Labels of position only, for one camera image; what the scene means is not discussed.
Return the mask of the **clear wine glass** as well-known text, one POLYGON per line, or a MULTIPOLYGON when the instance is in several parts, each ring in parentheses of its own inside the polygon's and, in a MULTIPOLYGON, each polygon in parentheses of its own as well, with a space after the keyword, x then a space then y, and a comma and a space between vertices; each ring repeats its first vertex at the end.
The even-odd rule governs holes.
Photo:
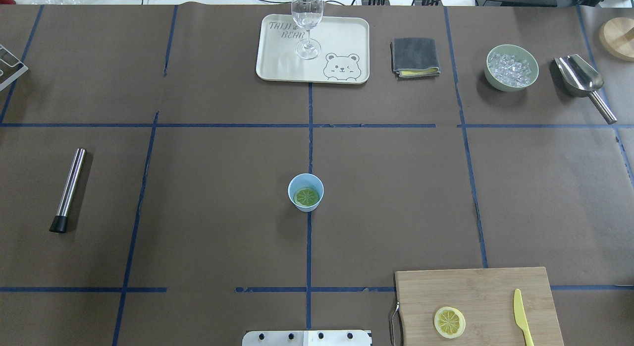
POLYGON ((297 43, 295 52, 301 59, 311 60, 318 57, 320 44, 311 38, 311 30, 316 28, 323 18, 323 0, 292 0, 291 14, 297 27, 305 31, 303 39, 297 43))

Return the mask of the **grey folded cloth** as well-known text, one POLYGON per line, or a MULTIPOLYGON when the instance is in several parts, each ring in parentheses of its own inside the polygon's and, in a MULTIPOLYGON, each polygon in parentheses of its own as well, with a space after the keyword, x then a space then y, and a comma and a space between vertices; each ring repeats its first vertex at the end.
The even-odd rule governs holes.
POLYGON ((398 37, 390 43, 392 71, 402 79, 438 76, 436 42, 430 37, 398 37))

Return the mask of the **light blue plastic cup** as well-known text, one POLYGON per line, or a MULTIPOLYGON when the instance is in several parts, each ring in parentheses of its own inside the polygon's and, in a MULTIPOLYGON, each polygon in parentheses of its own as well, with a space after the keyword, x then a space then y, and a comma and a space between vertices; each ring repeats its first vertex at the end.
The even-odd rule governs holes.
POLYGON ((315 208, 319 206, 321 200, 324 197, 324 186, 322 181, 316 175, 310 174, 310 173, 302 173, 291 179, 287 187, 287 194, 288 194, 288 199, 290 199, 290 201, 294 204, 294 206, 298 210, 308 213, 308 212, 314 211, 315 208), (292 197, 295 191, 298 190, 299 188, 303 188, 304 186, 309 186, 310 188, 313 188, 319 193, 320 201, 317 203, 317 205, 306 208, 306 207, 297 206, 297 204, 295 204, 292 201, 292 197))

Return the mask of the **green lime slice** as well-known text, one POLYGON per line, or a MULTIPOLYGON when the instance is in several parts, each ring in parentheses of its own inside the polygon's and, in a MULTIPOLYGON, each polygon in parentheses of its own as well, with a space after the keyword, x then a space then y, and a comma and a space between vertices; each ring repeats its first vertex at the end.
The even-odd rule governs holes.
POLYGON ((297 206, 308 208, 310 206, 317 205, 320 201, 320 195, 313 188, 304 186, 303 188, 299 188, 295 191, 292 201, 297 204, 297 206))

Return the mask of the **yellow lemon slice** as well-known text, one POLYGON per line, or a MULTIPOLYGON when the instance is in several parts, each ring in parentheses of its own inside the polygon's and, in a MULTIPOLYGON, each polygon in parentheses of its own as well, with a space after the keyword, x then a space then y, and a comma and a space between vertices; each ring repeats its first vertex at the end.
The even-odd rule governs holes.
POLYGON ((434 314, 434 327, 445 339, 456 339, 466 330, 466 317, 457 308, 441 307, 434 314))

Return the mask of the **bamboo cutting board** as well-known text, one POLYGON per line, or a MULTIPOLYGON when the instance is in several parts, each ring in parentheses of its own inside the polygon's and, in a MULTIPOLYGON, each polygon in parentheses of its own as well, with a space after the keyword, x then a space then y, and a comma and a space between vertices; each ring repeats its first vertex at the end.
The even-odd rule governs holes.
POLYGON ((398 271, 390 317, 394 346, 525 346, 513 313, 514 290, 522 292, 535 346, 564 344, 545 267, 398 271), (445 339, 434 327, 441 307, 466 317, 461 337, 445 339))

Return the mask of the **steel ice scoop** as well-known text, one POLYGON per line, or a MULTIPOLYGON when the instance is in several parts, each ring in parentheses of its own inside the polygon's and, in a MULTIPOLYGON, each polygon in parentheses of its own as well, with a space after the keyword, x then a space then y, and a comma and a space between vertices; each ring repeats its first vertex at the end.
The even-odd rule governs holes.
POLYGON ((591 64, 578 54, 557 57, 553 61, 569 94, 573 97, 589 98, 607 124, 618 122, 618 118, 599 93, 604 87, 604 79, 591 64))

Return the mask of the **steel muddler black tip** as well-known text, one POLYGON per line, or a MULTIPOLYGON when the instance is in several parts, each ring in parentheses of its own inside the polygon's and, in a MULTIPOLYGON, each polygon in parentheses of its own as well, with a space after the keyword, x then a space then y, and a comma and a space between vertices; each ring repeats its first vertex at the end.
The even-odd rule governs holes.
POLYGON ((79 148, 76 150, 72 163, 66 177, 65 187, 62 197, 57 207, 56 215, 52 221, 49 231, 53 233, 66 233, 68 226, 68 215, 72 204, 73 196, 76 190, 77 182, 81 174, 82 164, 86 156, 86 150, 79 148))

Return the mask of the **wooden cup tree stand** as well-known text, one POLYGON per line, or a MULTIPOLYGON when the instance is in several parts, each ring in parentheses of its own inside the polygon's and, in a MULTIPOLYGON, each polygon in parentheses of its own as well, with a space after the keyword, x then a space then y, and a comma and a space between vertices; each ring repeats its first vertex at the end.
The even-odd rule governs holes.
POLYGON ((610 55, 623 61, 634 61, 634 19, 609 19, 599 29, 599 40, 610 55))

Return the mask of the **yellow plastic knife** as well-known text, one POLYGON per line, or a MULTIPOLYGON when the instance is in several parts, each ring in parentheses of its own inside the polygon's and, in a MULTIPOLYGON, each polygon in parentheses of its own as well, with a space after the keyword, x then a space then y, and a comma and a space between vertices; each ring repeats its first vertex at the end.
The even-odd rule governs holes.
POLYGON ((513 295, 513 313, 517 326, 523 333, 526 346, 534 346, 532 335, 529 328, 528 319, 526 317, 525 306, 523 303, 522 292, 519 288, 514 290, 513 295))

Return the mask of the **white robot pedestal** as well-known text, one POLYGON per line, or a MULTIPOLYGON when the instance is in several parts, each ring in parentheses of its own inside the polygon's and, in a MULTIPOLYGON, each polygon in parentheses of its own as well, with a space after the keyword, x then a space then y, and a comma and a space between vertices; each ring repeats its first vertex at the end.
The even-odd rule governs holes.
POLYGON ((245 333, 243 346, 371 346, 365 330, 285 330, 245 333))

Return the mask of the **green bowl of ice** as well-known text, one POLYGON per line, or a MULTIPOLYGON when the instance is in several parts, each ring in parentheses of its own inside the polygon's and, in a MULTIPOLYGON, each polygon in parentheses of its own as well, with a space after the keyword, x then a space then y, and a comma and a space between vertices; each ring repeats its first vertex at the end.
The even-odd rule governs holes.
POLYGON ((539 66, 524 48, 500 44, 485 57, 484 75, 487 82, 503 92, 517 92, 536 82, 539 66))

